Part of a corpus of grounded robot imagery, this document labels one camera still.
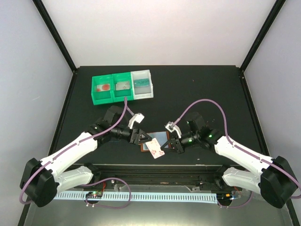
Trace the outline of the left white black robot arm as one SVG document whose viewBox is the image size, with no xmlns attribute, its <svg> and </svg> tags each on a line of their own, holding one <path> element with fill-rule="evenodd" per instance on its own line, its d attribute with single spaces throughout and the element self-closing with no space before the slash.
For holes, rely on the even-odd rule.
<svg viewBox="0 0 301 226">
<path fill-rule="evenodd" d="M 76 161 L 95 151 L 112 138 L 125 140 L 130 144 L 141 145 L 152 138 L 140 128 L 134 126 L 144 119 L 142 113 L 131 114 L 127 125 L 121 121 L 126 112 L 126 106 L 120 108 L 111 106 L 103 118 L 99 118 L 82 132 L 74 141 L 41 160 L 30 159 L 24 168 L 20 182 L 21 194 L 19 201 L 22 204 L 35 203 L 38 207 L 49 204 L 54 197 L 70 188 L 77 186 L 98 187 L 101 176 L 98 169 L 91 163 L 87 163 L 77 169 L 68 170 Z"/>
</svg>

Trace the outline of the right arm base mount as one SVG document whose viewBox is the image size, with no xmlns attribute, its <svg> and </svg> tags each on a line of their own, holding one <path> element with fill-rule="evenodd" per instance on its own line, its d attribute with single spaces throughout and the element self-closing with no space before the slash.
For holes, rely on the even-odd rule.
<svg viewBox="0 0 301 226">
<path fill-rule="evenodd" d="M 229 186 L 223 180 L 221 174 L 217 173 L 205 173 L 198 174 L 196 186 L 199 186 L 201 190 L 211 190 L 211 191 L 221 191 L 221 192 L 230 192 L 235 191 L 236 188 L 238 191 L 243 189 L 240 187 Z"/>
</svg>

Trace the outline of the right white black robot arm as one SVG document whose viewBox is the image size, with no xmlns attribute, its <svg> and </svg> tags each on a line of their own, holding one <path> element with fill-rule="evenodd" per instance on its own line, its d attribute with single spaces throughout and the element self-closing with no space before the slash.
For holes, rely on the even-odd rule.
<svg viewBox="0 0 301 226">
<path fill-rule="evenodd" d="M 271 206 L 282 208 L 297 190 L 296 176 L 289 162 L 278 156 L 272 158 L 257 153 L 240 145 L 231 138 L 224 136 L 219 130 L 206 125 L 203 117 L 192 112 L 186 119 L 190 131 L 183 134 L 173 122 L 168 122 L 165 128 L 176 132 L 162 145 L 162 150 L 174 150 L 184 153 L 185 149 L 200 144 L 220 156 L 226 157 L 244 169 L 223 166 L 219 175 L 214 177 L 214 185 L 220 190 L 230 187 L 240 187 L 260 194 Z"/>
</svg>

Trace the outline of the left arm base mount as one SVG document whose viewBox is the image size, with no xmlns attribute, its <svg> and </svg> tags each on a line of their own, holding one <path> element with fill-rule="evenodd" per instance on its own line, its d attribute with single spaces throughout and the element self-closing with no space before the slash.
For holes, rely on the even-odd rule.
<svg viewBox="0 0 301 226">
<path fill-rule="evenodd" d="M 88 181 L 86 184 L 79 185 L 79 187 L 102 189 L 103 187 L 106 187 L 107 183 L 111 183 L 112 180 L 114 181 L 115 179 L 106 178 L 101 172 L 96 172 L 92 174 L 90 181 Z"/>
</svg>

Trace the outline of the teal VIP card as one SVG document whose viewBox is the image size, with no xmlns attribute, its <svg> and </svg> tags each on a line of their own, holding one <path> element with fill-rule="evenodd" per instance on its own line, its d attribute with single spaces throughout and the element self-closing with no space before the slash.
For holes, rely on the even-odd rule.
<svg viewBox="0 0 301 226">
<path fill-rule="evenodd" d="M 134 80 L 134 87 L 148 87 L 150 80 L 147 78 Z"/>
</svg>

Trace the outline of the brown leather card holder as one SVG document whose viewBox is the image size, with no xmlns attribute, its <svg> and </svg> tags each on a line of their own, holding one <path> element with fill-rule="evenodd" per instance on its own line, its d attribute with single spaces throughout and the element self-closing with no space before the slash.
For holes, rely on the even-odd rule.
<svg viewBox="0 0 301 226">
<path fill-rule="evenodd" d="M 149 150 L 148 150 L 148 148 L 147 148 L 147 146 L 145 145 L 145 144 L 142 144 L 141 145 L 141 152 L 148 152 Z"/>
</svg>

